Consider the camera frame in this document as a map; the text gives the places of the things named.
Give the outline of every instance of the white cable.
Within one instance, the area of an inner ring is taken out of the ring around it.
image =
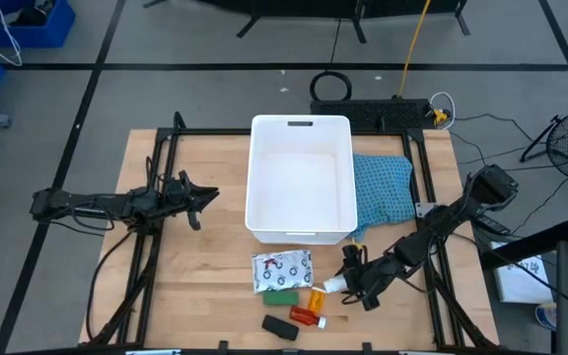
[[[1,25],[4,27],[4,31],[6,32],[6,35],[8,35],[8,38],[10,39],[10,42],[12,43],[12,47],[15,50],[15,55],[13,55],[12,57],[17,57],[18,61],[12,61],[10,60],[10,58],[8,58],[7,56],[3,55],[0,53],[0,57],[7,61],[8,63],[20,67],[22,65],[24,65],[23,60],[21,59],[21,47],[19,46],[19,44],[17,43],[17,40],[10,35],[10,31],[8,30],[8,24],[6,24],[6,19],[4,18],[4,13],[1,11],[0,8],[0,19],[1,19]]]
[[[432,105],[433,107],[435,107],[435,105],[433,105],[433,101],[435,100],[435,98],[437,98],[437,97],[440,96],[440,95],[445,96],[445,97],[446,97],[447,99],[449,99],[449,101],[451,102],[451,123],[449,123],[449,124],[446,125],[444,128],[442,128],[442,129],[445,129],[445,130],[446,130],[446,129],[451,128],[451,126],[455,123],[455,117],[457,117],[458,115],[457,115],[457,112],[455,111],[455,102],[453,101],[453,98],[451,97],[451,95],[450,95],[449,93],[447,93],[447,92],[439,92],[439,93],[434,94],[434,95],[431,97],[431,100],[429,100],[429,102],[431,103],[431,105]]]

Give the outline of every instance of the red object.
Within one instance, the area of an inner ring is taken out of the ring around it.
[[[296,320],[301,324],[313,325],[316,324],[319,328],[325,327],[325,318],[317,317],[312,311],[304,310],[299,307],[291,307],[291,313],[289,314],[291,320]]]

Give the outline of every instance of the small bottle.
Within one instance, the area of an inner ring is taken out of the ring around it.
[[[313,287],[311,298],[308,300],[308,310],[313,312],[315,315],[318,315],[321,312],[324,298],[325,291],[323,291],[321,288]]]
[[[291,320],[296,320],[301,324],[313,325],[316,324],[317,327],[324,329],[326,319],[324,317],[317,317],[315,314],[309,310],[304,310],[299,307],[291,307],[291,313],[289,314]]]

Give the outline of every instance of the black fan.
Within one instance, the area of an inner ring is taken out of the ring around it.
[[[530,150],[538,144],[538,142],[549,133],[547,141],[545,142],[546,149],[543,152],[532,154],[528,156]],[[568,116],[560,118],[555,116],[551,119],[551,123],[545,130],[540,133],[530,147],[523,152],[521,156],[521,163],[526,162],[532,158],[547,154],[551,164],[558,169],[562,174],[568,177]]]

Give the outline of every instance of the white bottle cap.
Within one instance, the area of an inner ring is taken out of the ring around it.
[[[326,293],[340,292],[347,290],[347,283],[345,282],[345,277],[341,274],[323,282],[323,287]]]
[[[327,322],[327,319],[325,317],[319,317],[319,323],[317,324],[317,327],[319,329],[324,329],[326,322]]]

